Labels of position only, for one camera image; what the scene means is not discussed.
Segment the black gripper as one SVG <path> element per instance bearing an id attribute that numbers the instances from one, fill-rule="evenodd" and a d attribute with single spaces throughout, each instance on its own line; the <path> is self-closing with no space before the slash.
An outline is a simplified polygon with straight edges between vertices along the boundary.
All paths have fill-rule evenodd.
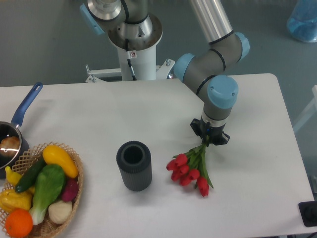
<path id="1" fill-rule="evenodd" d="M 209 136 L 209 144 L 215 146 L 226 145 L 230 140 L 230 136 L 222 132 L 225 124 L 212 126 L 209 121 L 205 122 L 203 119 L 193 119 L 190 123 L 190 127 L 193 132 L 201 138 L 202 144 L 206 142 L 207 136 Z"/>

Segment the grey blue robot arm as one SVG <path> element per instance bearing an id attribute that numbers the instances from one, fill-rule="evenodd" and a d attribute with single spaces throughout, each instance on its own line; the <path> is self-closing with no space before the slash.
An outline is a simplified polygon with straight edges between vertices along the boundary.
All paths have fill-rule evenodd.
<path id="1" fill-rule="evenodd" d="M 204 102 L 201 117 L 191 122 L 194 133 L 205 145 L 224 145 L 230 138 L 224 127 L 238 95 L 237 82 L 224 72 L 248 54 L 250 44 L 232 29 L 220 1 L 193 0 L 190 4 L 209 49 L 199 57 L 184 54 L 165 66 Z M 96 34 L 106 33 L 117 48 L 122 80 L 167 78 L 156 65 L 162 25 L 149 13 L 146 0 L 87 0 L 80 12 Z"/>

